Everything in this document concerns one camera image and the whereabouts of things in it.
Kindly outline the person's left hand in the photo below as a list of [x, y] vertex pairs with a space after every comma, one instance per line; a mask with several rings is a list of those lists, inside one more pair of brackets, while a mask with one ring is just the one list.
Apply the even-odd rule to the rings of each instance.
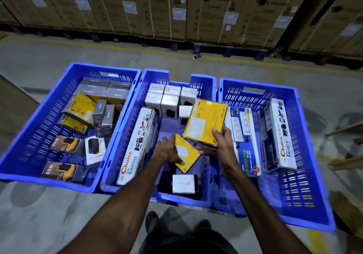
[[166, 162], [173, 163], [172, 156], [177, 154], [175, 139], [176, 135], [172, 134], [170, 138], [163, 137], [161, 140], [158, 140], [152, 154], [152, 160], [158, 161], [161, 164]]

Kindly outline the person's right hand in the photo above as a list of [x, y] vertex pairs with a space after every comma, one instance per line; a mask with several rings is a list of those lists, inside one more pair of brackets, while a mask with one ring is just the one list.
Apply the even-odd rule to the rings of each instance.
[[195, 148], [199, 151], [200, 155], [215, 157], [221, 168], [222, 175], [226, 179], [231, 180], [235, 172], [239, 172], [241, 168], [234, 151], [231, 130], [223, 127], [221, 134], [224, 136], [224, 147], [196, 145]]

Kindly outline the small yellow cable box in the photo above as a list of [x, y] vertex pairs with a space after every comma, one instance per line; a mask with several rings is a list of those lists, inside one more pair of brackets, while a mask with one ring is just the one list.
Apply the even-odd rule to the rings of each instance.
[[175, 145], [178, 156], [185, 161], [185, 165], [176, 163], [175, 165], [183, 174], [187, 174], [195, 162], [199, 159], [200, 153], [179, 134], [176, 134]]

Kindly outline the large yellow box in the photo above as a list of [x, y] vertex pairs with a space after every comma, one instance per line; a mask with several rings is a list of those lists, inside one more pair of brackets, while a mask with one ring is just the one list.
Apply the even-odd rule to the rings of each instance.
[[212, 134], [216, 128], [222, 132], [228, 104], [197, 98], [192, 106], [183, 138], [208, 147], [217, 148], [217, 140]]

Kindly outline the person's left forearm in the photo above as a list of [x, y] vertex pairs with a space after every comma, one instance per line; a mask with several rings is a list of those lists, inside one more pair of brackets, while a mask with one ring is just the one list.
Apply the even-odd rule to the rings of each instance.
[[146, 215], [156, 179], [177, 155], [154, 154], [146, 167], [94, 214], [81, 232], [57, 254], [128, 254]]

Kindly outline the person's right forearm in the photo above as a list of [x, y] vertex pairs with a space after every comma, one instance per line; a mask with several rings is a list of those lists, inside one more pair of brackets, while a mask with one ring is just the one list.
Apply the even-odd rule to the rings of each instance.
[[263, 254], [312, 254], [275, 213], [236, 161], [220, 163], [254, 229]]

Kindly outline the single white square box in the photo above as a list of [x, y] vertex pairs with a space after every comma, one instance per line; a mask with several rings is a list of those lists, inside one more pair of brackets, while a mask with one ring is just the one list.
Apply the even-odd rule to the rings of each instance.
[[173, 175], [173, 194], [195, 194], [197, 191], [197, 176], [193, 174]]

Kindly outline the blue extension socket box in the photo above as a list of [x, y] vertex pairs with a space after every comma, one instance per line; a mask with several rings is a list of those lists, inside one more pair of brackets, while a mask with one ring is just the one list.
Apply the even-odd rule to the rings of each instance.
[[247, 176], [253, 178], [262, 175], [260, 134], [255, 119], [250, 108], [236, 106], [228, 106], [225, 119], [238, 163]]

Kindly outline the long white extension board box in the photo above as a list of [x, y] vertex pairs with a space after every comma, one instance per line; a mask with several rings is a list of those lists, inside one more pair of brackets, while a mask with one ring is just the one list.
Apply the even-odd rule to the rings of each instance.
[[270, 98], [258, 112], [264, 173], [297, 170], [284, 101]]
[[155, 109], [142, 107], [126, 149], [116, 181], [117, 186], [124, 186], [139, 174], [146, 156], [155, 147], [158, 128], [159, 123]]

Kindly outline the cluster of white adapter boxes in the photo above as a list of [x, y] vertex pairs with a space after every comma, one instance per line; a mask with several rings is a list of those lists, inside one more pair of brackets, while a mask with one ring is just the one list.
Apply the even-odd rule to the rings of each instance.
[[197, 95], [196, 88], [150, 83], [144, 104], [153, 109], [156, 116], [178, 119], [179, 128], [184, 129]]

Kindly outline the person's black left shoe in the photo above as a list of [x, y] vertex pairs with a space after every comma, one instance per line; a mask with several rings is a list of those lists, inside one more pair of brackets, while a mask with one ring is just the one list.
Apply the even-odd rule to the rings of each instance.
[[153, 231], [154, 227], [158, 224], [158, 222], [158, 214], [155, 211], [149, 211], [145, 217], [145, 228], [147, 234], [150, 234]]

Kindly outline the person's black shoe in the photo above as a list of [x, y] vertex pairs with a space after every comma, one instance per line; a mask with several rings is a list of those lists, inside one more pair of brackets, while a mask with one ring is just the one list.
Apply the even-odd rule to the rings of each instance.
[[147, 234], [150, 234], [153, 231], [154, 227], [158, 224], [158, 222], [158, 214], [155, 211], [149, 211], [145, 217], [145, 228]]
[[212, 230], [212, 226], [209, 220], [203, 219], [199, 221], [196, 226], [194, 227], [194, 231], [202, 232], [202, 231], [210, 231]]

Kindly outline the person's black right shoe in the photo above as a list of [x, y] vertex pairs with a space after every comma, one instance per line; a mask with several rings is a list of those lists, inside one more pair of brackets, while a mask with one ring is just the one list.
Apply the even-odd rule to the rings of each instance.
[[212, 230], [212, 226], [209, 220], [203, 219], [199, 221], [196, 226], [194, 227], [194, 231], [202, 232], [202, 231], [210, 231]]

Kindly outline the small grey upright box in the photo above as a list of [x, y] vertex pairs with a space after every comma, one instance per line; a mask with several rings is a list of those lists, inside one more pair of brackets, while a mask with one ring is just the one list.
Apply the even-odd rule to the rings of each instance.
[[106, 109], [107, 100], [98, 100], [92, 113], [93, 126], [98, 127], [102, 125], [104, 112]]
[[115, 106], [106, 105], [101, 127], [105, 129], [112, 129], [114, 127], [114, 117], [115, 117]]
[[113, 131], [114, 128], [112, 125], [99, 125], [95, 127], [95, 136], [98, 138], [111, 138]]

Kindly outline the person's dark trousers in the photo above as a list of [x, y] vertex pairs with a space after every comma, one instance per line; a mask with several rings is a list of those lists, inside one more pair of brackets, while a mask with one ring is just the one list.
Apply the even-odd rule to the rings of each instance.
[[220, 233], [212, 229], [192, 230], [185, 234], [167, 230], [147, 235], [138, 254], [238, 254]]

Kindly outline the white charger box black print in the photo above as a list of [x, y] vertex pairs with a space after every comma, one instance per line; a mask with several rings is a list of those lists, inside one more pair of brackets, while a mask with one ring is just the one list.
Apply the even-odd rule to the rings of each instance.
[[106, 152], [105, 139], [103, 137], [87, 137], [85, 141], [86, 166], [99, 165]]

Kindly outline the dark blue pallets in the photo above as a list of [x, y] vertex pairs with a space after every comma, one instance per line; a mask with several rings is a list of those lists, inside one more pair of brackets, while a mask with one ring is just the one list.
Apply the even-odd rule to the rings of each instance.
[[12, 33], [19, 37], [53, 39], [60, 44], [89, 44], [95, 48], [120, 49], [124, 51], [146, 51], [153, 54], [180, 54], [197, 56], [203, 59], [220, 60], [255, 65], [269, 65], [278, 68], [294, 68], [318, 72], [343, 72], [350, 76], [363, 77], [363, 61], [348, 58], [328, 59], [325, 65], [317, 65], [307, 57], [293, 57], [292, 61], [275, 58], [267, 50], [255, 48], [241, 48], [233, 46], [220, 46], [211, 44], [194, 44], [191, 42], [171, 42], [162, 40], [145, 40], [134, 36], [117, 36], [94, 32], [80, 32], [70, 30], [54, 30], [44, 28], [22, 27], [0, 23], [0, 33]]

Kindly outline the flat grey box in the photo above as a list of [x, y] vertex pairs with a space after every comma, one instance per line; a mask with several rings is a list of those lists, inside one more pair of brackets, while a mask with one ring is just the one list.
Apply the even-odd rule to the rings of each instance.
[[84, 77], [80, 82], [80, 84], [89, 85], [89, 86], [108, 87], [110, 82], [111, 81], [107, 79]]
[[106, 90], [107, 86], [103, 85], [80, 84], [75, 91], [82, 92], [90, 98], [100, 99], [104, 97]]
[[117, 89], [124, 89], [124, 90], [130, 90], [132, 87], [132, 82], [124, 82], [124, 81], [110, 81], [108, 87], [110, 88], [117, 88]]
[[129, 96], [130, 89], [124, 87], [108, 87], [103, 95], [107, 100], [120, 100], [125, 102]]

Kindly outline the black orange charger box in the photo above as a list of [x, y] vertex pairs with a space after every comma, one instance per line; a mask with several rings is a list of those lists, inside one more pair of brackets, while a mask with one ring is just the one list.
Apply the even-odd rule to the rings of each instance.
[[85, 156], [85, 141], [80, 138], [56, 136], [49, 149]]
[[78, 164], [47, 162], [40, 175], [57, 181], [83, 183], [88, 173], [88, 167]]

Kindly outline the brown cardboard scrap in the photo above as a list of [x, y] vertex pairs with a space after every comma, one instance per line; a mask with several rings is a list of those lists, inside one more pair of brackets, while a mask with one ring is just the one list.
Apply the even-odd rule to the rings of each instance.
[[354, 170], [354, 169], [362, 169], [363, 170], [363, 155], [351, 157], [345, 160], [332, 160], [328, 165], [328, 168], [333, 171], [340, 170]]
[[343, 128], [338, 128], [338, 129], [336, 129], [336, 130], [334, 130], [332, 132], [329, 132], [329, 133], [325, 134], [325, 136], [330, 137], [332, 135], [343, 133], [343, 132], [363, 133], [363, 120], [361, 120], [361, 121], [359, 121], [357, 123], [348, 125], [348, 126], [343, 127]]
[[363, 201], [340, 191], [330, 191], [329, 203], [337, 228], [363, 239]]

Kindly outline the row of large cardboard cartons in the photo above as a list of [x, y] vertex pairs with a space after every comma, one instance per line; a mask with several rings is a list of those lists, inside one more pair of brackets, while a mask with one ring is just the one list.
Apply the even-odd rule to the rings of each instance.
[[[0, 0], [0, 23], [171, 42], [275, 46], [304, 0]], [[329, 0], [288, 52], [363, 59], [363, 0]]]

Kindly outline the dark metal rack post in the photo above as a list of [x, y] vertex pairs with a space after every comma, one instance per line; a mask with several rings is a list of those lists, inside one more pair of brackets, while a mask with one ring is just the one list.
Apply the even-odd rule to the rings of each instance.
[[275, 46], [275, 50], [288, 51], [294, 44], [299, 45], [302, 38], [311, 31], [313, 19], [329, 0], [304, 0], [287, 29]]

